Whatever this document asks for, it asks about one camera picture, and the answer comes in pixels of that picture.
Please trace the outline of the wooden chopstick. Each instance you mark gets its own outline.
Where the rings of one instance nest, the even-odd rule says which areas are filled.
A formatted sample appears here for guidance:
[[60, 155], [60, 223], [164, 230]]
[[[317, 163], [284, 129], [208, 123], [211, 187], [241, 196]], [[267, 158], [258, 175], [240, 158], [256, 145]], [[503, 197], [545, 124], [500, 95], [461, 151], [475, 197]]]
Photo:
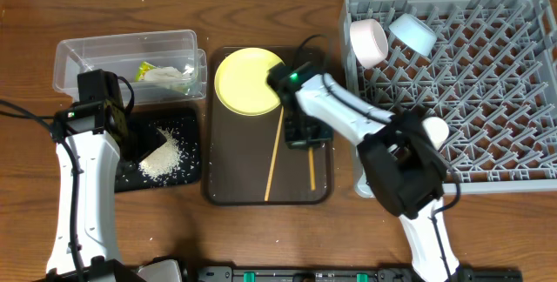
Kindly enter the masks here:
[[279, 140], [280, 140], [282, 125], [283, 125], [283, 118], [284, 118], [284, 107], [281, 108], [280, 115], [278, 118], [278, 126], [277, 126], [276, 135], [273, 143], [271, 163], [270, 163], [269, 173], [268, 173], [266, 187], [265, 187], [265, 195], [264, 195], [265, 202], [269, 201], [269, 197], [271, 193], [273, 175], [275, 171], [275, 165], [276, 165], [278, 148], [279, 148]]
[[310, 189], [311, 191], [315, 191], [316, 179], [315, 179], [314, 151], [312, 147], [308, 149], [308, 165], [309, 165], [309, 176], [310, 176]]

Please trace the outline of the white napkin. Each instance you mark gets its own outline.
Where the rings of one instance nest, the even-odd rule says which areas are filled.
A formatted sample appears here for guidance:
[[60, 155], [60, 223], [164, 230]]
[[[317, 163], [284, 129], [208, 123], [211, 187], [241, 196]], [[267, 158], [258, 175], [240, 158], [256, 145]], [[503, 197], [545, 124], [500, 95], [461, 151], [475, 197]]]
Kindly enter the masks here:
[[187, 93], [195, 82], [197, 73], [189, 68], [180, 71], [174, 67], [159, 67], [148, 70], [143, 75], [145, 82], [159, 83], [167, 89]]

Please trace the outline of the yellow plate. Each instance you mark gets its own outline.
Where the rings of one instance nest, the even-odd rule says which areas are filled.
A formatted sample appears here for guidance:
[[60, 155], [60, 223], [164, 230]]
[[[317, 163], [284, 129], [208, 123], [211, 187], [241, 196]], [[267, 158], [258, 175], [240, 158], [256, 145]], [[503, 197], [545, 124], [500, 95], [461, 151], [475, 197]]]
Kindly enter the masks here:
[[243, 116], [259, 116], [279, 106], [279, 98], [266, 79], [269, 70], [283, 64], [275, 53], [262, 48], [244, 48], [227, 56], [218, 66], [214, 87], [220, 102]]

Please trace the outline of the rice food waste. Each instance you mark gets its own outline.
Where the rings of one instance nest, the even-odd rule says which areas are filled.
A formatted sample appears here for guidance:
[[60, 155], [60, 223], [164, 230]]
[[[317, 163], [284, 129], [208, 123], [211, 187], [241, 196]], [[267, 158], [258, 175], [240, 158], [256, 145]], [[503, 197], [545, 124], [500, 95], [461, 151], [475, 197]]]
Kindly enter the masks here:
[[166, 142], [138, 164], [120, 163], [116, 191], [135, 191], [188, 185], [199, 181], [201, 156], [196, 135], [187, 136], [176, 127], [158, 129]]

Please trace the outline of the pink white bowl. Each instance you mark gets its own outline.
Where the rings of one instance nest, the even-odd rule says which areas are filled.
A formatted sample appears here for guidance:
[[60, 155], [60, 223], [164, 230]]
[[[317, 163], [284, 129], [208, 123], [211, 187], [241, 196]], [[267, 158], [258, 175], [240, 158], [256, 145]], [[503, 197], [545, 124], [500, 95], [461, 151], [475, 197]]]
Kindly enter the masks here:
[[353, 22], [349, 34], [355, 57], [365, 69], [370, 69], [387, 58], [388, 41], [378, 21], [365, 19]]

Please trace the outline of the small white green cup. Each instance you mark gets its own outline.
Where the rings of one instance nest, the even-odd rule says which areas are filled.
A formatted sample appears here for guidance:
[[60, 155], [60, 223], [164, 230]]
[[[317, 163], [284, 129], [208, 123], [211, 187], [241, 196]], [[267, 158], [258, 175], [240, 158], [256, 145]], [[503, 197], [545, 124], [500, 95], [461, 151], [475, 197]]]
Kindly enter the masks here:
[[430, 138], [433, 147], [439, 150], [449, 137], [449, 127], [440, 117], [428, 117], [422, 121], [424, 130]]

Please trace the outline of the light blue bowl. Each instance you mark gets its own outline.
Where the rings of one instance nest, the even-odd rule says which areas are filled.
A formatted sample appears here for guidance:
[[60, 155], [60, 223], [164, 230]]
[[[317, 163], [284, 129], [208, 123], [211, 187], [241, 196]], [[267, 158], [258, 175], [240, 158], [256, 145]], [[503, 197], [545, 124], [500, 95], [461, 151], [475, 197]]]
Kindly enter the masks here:
[[435, 32], [411, 14], [403, 14], [389, 24], [389, 31], [403, 44], [427, 57], [437, 41]]

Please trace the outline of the green orange snack wrapper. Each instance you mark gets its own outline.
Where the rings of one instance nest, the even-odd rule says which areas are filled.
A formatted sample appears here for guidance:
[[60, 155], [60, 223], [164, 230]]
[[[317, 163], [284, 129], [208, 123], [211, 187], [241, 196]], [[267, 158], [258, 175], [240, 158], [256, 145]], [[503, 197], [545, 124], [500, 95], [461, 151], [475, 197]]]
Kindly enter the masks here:
[[136, 82], [144, 81], [146, 73], [148, 71], [151, 71], [151, 70], [154, 70], [154, 69], [157, 69], [157, 68], [158, 68], [157, 66], [143, 61], [138, 67], [138, 71], [137, 71], [137, 74], [135, 76], [135, 81]]

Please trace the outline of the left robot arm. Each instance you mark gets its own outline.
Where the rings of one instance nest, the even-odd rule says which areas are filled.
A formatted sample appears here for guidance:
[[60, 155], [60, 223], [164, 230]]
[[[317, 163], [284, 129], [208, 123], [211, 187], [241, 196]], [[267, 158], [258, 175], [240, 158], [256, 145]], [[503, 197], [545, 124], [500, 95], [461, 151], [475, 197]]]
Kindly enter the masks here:
[[120, 162], [138, 164], [166, 138], [130, 118], [123, 77], [105, 70], [77, 76], [79, 99], [57, 112], [49, 129], [60, 168], [57, 232], [48, 281], [139, 281], [121, 262], [115, 225], [115, 180]]

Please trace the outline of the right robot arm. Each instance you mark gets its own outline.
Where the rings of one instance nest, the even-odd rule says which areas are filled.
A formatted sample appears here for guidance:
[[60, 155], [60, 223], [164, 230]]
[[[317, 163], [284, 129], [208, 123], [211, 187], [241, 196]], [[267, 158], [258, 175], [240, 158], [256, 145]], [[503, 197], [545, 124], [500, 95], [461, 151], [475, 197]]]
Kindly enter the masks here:
[[417, 275], [452, 280], [460, 262], [443, 218], [449, 207], [443, 200], [449, 166], [440, 154], [449, 136], [446, 121], [382, 110], [310, 63], [296, 70], [276, 64], [266, 82], [287, 110], [317, 119], [356, 147], [373, 196], [403, 226]]

